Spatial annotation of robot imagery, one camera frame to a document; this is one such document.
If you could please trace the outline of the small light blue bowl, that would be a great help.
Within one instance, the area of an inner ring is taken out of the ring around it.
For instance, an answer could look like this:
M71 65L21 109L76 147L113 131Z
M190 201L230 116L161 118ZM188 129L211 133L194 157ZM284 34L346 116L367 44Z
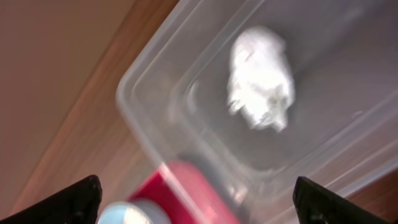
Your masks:
M114 202L101 213L98 224L171 224L166 212L148 199Z

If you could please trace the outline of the white tissue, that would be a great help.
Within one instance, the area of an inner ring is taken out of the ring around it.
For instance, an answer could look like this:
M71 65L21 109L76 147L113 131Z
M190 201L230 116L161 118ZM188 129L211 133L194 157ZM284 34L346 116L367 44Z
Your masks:
M250 129L285 129L295 87L284 39L263 26L240 33L229 54L226 89L229 113L241 113Z

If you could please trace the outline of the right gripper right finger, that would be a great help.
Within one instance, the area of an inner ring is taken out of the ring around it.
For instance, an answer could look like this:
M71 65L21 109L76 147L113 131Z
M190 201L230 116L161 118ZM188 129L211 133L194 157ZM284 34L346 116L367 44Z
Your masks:
M297 178L292 199L300 224L387 224L304 176Z

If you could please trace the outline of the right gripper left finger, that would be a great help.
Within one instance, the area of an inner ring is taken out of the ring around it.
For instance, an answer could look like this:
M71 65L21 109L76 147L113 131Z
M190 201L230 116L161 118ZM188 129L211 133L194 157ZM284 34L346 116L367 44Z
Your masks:
M100 179L89 175L1 220L1 224L95 224L101 200Z

